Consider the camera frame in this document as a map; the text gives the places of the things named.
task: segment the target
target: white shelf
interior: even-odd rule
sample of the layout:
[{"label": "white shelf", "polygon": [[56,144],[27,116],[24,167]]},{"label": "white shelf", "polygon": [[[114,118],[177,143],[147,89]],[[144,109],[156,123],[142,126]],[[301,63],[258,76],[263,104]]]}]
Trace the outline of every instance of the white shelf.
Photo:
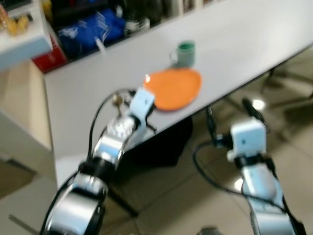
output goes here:
[{"label": "white shelf", "polygon": [[6,31],[0,32],[0,71],[52,49],[41,2],[33,0],[28,5],[8,12],[10,17],[23,13],[29,13],[33,18],[24,34],[12,37]]}]

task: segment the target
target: tiled floor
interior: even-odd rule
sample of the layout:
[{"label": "tiled floor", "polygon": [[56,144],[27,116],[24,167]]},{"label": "tiled floor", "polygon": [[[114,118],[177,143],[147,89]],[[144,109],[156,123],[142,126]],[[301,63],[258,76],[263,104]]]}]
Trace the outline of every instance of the tiled floor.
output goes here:
[{"label": "tiled floor", "polygon": [[[284,65],[284,69],[313,81],[313,48]],[[275,107],[277,102],[308,97],[312,83],[275,76],[260,92],[265,81],[260,77],[229,99],[240,105],[247,96],[266,102],[262,111],[271,133],[268,153],[273,157],[287,203],[293,214],[304,222],[313,235],[313,109],[312,100]],[[246,117],[227,100],[213,105],[219,132],[227,131],[236,119]],[[209,140],[205,116],[193,116],[194,132],[176,167],[153,170],[135,169],[138,173],[121,186],[127,200],[140,210],[131,219],[113,202],[108,201],[108,213],[101,234],[109,235],[195,235],[202,227],[217,226],[225,235],[253,234],[246,200],[212,188],[197,173],[191,160],[192,149]],[[225,149],[207,147],[199,153],[205,172],[220,183],[233,188],[240,178],[234,164],[226,160]]]}]

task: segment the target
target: black cable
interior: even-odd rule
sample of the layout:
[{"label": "black cable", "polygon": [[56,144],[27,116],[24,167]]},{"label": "black cable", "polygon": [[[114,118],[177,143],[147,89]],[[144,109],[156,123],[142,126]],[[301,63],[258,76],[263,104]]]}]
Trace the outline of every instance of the black cable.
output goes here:
[{"label": "black cable", "polygon": [[257,197],[257,196],[253,196],[253,195],[249,195],[249,194],[245,194],[245,193],[242,193],[242,192],[237,192],[237,191],[233,191],[229,188],[226,188],[226,187],[223,187],[221,185],[219,185],[218,183],[216,183],[215,181],[213,181],[209,176],[207,176],[204,171],[202,170],[202,168],[200,167],[199,163],[198,163],[198,160],[197,160],[197,152],[199,150],[201,150],[203,147],[205,146],[208,146],[208,145],[211,145],[213,144],[212,141],[207,141],[207,142],[203,142],[201,144],[199,144],[197,147],[194,148],[193,152],[192,152],[192,159],[193,159],[193,162],[198,170],[198,172],[200,173],[200,175],[209,183],[211,184],[212,186],[214,186],[215,188],[218,188],[218,189],[221,189],[227,193],[231,193],[231,194],[236,194],[236,195],[239,195],[239,196],[243,196],[243,197],[249,197],[249,198],[252,198],[252,199],[256,199],[256,200],[259,200],[259,201],[262,201],[262,202],[266,202],[266,203],[269,203],[270,205],[274,206],[274,207],[277,207],[278,209],[280,209],[282,212],[286,212],[286,210],[284,208],[282,208],[281,206],[271,202],[270,200],[266,200],[266,199],[263,199],[261,197]]},{"label": "black cable", "polygon": [[91,127],[90,127],[90,131],[89,131],[89,143],[88,143],[88,154],[87,154],[87,162],[91,159],[91,152],[92,152],[92,135],[93,135],[93,129],[94,129],[94,125],[96,123],[97,117],[101,111],[101,109],[103,108],[103,106],[105,105],[105,103],[112,98],[113,95],[115,95],[116,93],[121,93],[121,92],[129,92],[130,94],[134,93],[134,90],[130,90],[130,89],[119,89],[115,92],[112,92],[111,94],[109,94],[99,105],[92,123],[91,123]]},{"label": "black cable", "polygon": [[47,223],[47,220],[48,220],[48,217],[52,211],[52,208],[54,207],[57,199],[59,198],[60,196],[60,193],[65,190],[65,188],[67,187],[68,183],[71,181],[71,179],[73,179],[76,175],[77,175],[78,171],[76,171],[75,173],[73,173],[63,184],[62,186],[59,188],[59,190],[56,192],[56,194],[54,195],[53,199],[52,199],[52,202],[48,208],[48,211],[47,213],[45,214],[45,219],[43,221],[43,225],[40,229],[40,233],[39,235],[43,235],[43,232],[45,231],[45,226],[46,226],[46,223]]}]

